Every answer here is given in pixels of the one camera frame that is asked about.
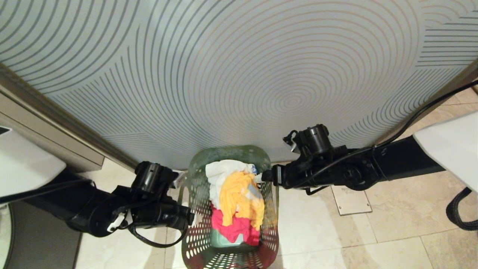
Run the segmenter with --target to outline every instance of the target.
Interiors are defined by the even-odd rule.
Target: laundry basket
[[[256,146],[234,146],[205,149],[194,156],[189,165],[185,187],[189,192],[189,207],[196,214],[194,226],[190,227],[182,241],[183,260],[189,269],[258,269],[270,266],[279,249],[277,212],[271,183],[262,183],[264,220],[261,226],[259,246],[219,248],[211,245],[212,224],[209,200],[209,182],[205,174],[208,163],[224,159],[252,163],[259,173],[270,169],[269,156]]]

